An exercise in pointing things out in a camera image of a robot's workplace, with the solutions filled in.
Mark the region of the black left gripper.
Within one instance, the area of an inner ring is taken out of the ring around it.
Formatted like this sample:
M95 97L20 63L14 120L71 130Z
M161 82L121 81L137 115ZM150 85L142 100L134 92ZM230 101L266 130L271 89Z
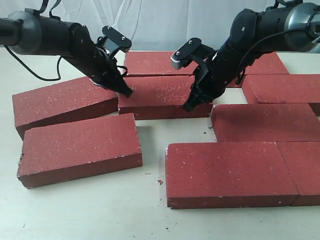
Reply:
M96 85L113 90L129 98L133 90L117 69L117 64L107 58L106 52L93 42L82 42L82 73Z

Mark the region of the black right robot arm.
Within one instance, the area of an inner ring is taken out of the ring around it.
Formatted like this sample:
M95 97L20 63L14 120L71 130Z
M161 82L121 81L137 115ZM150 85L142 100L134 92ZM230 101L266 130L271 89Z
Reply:
M320 7L311 2L277 0L263 12L242 10L224 44L214 50L192 38L172 57L186 67L191 61L194 83L183 104L190 112L220 97L230 82L239 85L248 66L272 52L309 52L320 44Z

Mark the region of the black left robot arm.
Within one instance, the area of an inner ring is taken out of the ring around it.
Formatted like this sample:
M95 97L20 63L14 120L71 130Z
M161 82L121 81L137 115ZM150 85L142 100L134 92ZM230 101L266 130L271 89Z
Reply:
M15 11L0 20L0 44L23 67L18 55L59 56L97 86L129 97L133 91L124 77L126 66L118 65L118 51L127 53L132 46L129 38L110 25L102 28L102 36L93 42L86 26L62 21L59 16L42 16L48 1L41 8Z

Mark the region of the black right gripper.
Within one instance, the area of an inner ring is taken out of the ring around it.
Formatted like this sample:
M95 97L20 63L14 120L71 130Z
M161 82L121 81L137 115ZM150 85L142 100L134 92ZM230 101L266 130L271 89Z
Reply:
M193 111L198 106L220 97L227 85L239 74L240 51L224 44L210 55L195 73L195 81L183 109Z

